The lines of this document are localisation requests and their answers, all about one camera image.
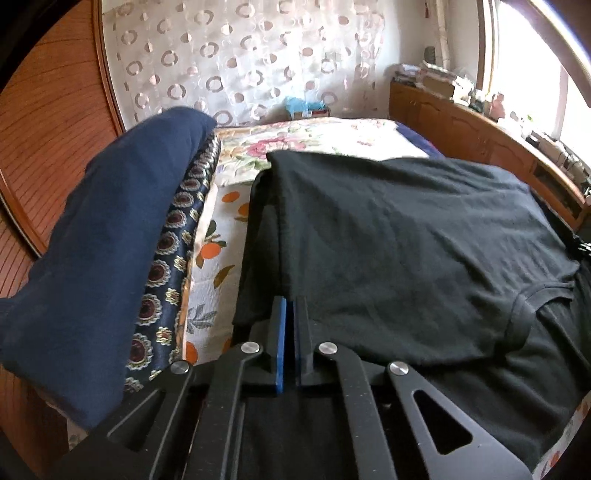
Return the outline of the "sheer curtain with circles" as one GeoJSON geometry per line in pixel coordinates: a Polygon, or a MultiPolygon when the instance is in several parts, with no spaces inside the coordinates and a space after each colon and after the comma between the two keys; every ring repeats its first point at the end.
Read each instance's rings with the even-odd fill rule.
{"type": "Polygon", "coordinates": [[[125,127],[175,106],[223,127],[271,123],[290,98],[383,113],[387,1],[104,1],[100,18],[125,127]]]}

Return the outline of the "pile of papers and boxes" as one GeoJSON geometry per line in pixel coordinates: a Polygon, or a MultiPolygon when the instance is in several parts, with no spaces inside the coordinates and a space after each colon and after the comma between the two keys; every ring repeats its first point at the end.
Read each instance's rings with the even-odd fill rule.
{"type": "Polygon", "coordinates": [[[427,62],[421,65],[396,64],[393,79],[454,102],[467,102],[474,90],[470,79],[427,62]]]}

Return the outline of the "window with wooden frame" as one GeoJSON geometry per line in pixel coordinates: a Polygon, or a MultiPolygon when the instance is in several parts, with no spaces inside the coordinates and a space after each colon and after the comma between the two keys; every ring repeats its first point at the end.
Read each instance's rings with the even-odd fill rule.
{"type": "Polygon", "coordinates": [[[489,93],[505,96],[503,125],[542,134],[590,160],[590,3],[489,1],[489,93]]]}

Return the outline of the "floral bedspread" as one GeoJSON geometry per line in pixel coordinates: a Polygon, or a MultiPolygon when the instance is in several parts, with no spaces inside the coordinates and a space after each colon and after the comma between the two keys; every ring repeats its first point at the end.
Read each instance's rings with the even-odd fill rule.
{"type": "Polygon", "coordinates": [[[254,180],[270,167],[266,155],[276,150],[308,151],[384,161],[428,156],[402,136],[387,119],[311,118],[269,125],[219,129],[221,140],[213,179],[219,186],[254,180]]]}

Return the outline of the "wooden slatted wardrobe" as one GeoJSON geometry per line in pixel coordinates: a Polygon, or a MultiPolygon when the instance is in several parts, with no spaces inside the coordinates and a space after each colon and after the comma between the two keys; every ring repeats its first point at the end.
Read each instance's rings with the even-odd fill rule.
{"type": "Polygon", "coordinates": [[[100,27],[99,2],[72,2],[1,91],[4,298],[25,286],[87,163],[122,131],[100,27]]]}

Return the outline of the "blue tissue box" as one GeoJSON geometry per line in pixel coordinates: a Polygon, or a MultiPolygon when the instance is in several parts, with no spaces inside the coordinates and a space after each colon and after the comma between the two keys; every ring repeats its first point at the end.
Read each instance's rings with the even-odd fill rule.
{"type": "Polygon", "coordinates": [[[284,99],[284,109],[290,120],[329,117],[331,114],[329,107],[322,101],[308,101],[294,97],[284,99]]]}

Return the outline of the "folded patterned garment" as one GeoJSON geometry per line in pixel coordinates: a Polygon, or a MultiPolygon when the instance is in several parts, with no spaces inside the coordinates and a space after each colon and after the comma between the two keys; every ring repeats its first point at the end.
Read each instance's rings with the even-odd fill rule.
{"type": "Polygon", "coordinates": [[[126,364],[124,394],[140,391],[181,358],[181,304],[193,236],[221,152],[215,134],[190,161],[160,232],[141,299],[126,364]]]}

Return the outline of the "pink figurine on sideboard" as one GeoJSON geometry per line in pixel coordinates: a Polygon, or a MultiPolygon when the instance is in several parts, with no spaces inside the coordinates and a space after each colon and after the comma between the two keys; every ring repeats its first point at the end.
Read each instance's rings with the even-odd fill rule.
{"type": "Polygon", "coordinates": [[[489,118],[495,122],[506,117],[504,99],[505,96],[502,93],[496,93],[490,102],[489,118]]]}

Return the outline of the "folded navy garment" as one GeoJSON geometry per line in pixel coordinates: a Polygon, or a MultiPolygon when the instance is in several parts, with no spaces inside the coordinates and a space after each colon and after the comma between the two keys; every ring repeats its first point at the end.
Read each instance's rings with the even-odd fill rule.
{"type": "Polygon", "coordinates": [[[88,164],[46,253],[1,302],[2,366],[85,430],[121,402],[135,322],[167,210],[211,116],[155,115],[88,164]]]}

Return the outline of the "navy blue blanket on bed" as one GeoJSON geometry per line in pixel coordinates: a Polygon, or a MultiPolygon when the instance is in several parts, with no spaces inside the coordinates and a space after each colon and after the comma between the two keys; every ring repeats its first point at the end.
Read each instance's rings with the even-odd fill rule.
{"type": "Polygon", "coordinates": [[[445,156],[426,138],[405,125],[400,121],[396,121],[399,133],[404,136],[411,144],[424,152],[429,158],[444,159],[445,156]]]}

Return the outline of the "wooden sideboard cabinet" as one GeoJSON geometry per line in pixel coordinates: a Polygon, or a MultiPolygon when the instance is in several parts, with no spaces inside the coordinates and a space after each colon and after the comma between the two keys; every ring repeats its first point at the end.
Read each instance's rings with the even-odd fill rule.
{"type": "Polygon", "coordinates": [[[532,187],[577,233],[590,230],[590,206],[556,164],[521,138],[473,110],[392,81],[390,118],[429,140],[450,158],[503,168],[532,187]]]}

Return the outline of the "orange fruit print sheet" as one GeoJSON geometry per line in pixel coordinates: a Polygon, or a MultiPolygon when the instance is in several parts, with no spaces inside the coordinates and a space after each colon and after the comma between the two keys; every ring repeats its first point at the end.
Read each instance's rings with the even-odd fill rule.
{"type": "Polygon", "coordinates": [[[185,316],[183,359],[192,365],[228,350],[249,222],[249,183],[214,186],[197,224],[185,316]]]}

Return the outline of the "black Superman t-shirt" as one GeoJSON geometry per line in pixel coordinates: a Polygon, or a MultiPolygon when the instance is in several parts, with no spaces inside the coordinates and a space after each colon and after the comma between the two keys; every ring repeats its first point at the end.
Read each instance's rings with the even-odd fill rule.
{"type": "Polygon", "coordinates": [[[325,339],[415,367],[527,467],[590,390],[590,256],[510,172],[274,151],[252,184],[233,337],[304,297],[325,339]]]}

